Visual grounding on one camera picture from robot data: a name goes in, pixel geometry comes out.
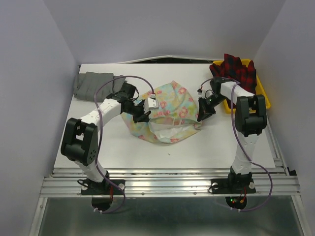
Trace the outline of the pastel floral skirt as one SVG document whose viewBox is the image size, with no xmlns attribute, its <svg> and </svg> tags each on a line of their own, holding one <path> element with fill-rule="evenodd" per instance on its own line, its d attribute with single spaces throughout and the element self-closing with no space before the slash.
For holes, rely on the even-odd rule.
<svg viewBox="0 0 315 236">
<path fill-rule="evenodd" d="M 149 115 L 149 122 L 133 121 L 132 115 L 121 114 L 131 135 L 150 143 L 172 144 L 200 131 L 198 106 L 188 90 L 172 81 L 155 88 L 159 108 Z"/>
</svg>

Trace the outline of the grey pleated skirt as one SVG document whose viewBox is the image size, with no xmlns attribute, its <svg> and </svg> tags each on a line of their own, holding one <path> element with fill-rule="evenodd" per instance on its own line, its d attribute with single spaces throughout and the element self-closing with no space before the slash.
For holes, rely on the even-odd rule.
<svg viewBox="0 0 315 236">
<path fill-rule="evenodd" d="M 113 80 L 118 77 L 113 73 L 79 73 L 74 78 L 73 96 L 79 100 L 93 102 L 94 94 L 106 84 L 96 95 L 97 102 L 103 102 L 109 94 L 121 89 L 126 78 Z"/>
</svg>

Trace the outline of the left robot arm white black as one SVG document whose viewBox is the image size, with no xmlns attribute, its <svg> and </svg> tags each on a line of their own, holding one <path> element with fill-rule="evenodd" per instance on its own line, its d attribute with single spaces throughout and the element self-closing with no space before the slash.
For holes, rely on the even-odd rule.
<svg viewBox="0 0 315 236">
<path fill-rule="evenodd" d="M 108 95 L 95 110 L 66 122 L 61 154 L 77 164 L 86 175 L 85 179 L 78 180 L 81 195 L 124 193 L 121 186 L 125 181 L 110 181 L 108 171 L 99 163 L 99 143 L 102 141 L 103 127 L 122 113 L 131 115 L 135 123 L 150 120 L 151 111 L 158 107 L 155 94 L 136 103 L 135 92 L 137 88 L 134 85 L 124 83 L 118 92 Z"/>
</svg>

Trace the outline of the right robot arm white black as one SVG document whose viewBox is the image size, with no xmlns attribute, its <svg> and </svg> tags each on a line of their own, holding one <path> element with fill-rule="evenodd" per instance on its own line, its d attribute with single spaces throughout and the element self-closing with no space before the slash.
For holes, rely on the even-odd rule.
<svg viewBox="0 0 315 236">
<path fill-rule="evenodd" d="M 213 194 L 255 193 L 252 179 L 252 156 L 259 135 L 267 125 L 266 101 L 263 95 L 255 95 L 242 88 L 234 79 L 213 77 L 208 79 L 210 92 L 199 87 L 198 121 L 216 113 L 215 107 L 224 100 L 231 102 L 231 120 L 238 146 L 227 178 L 211 180 L 209 192 Z"/>
</svg>

